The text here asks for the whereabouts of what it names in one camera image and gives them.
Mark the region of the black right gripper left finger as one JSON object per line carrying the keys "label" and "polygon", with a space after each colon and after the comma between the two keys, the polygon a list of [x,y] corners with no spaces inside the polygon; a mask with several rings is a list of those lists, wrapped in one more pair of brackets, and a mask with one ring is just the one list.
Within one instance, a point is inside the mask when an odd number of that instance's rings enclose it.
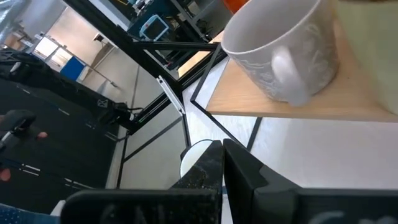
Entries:
{"label": "black right gripper left finger", "polygon": [[66,200],[61,224],[220,223],[223,145],[213,141],[166,190],[82,190]]}

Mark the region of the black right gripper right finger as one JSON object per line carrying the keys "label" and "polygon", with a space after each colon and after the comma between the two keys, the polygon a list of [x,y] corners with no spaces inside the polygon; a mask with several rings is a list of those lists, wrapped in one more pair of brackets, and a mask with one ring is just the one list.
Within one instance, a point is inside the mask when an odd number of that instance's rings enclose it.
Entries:
{"label": "black right gripper right finger", "polygon": [[234,223],[397,223],[397,191],[303,188],[230,139],[224,180]]}

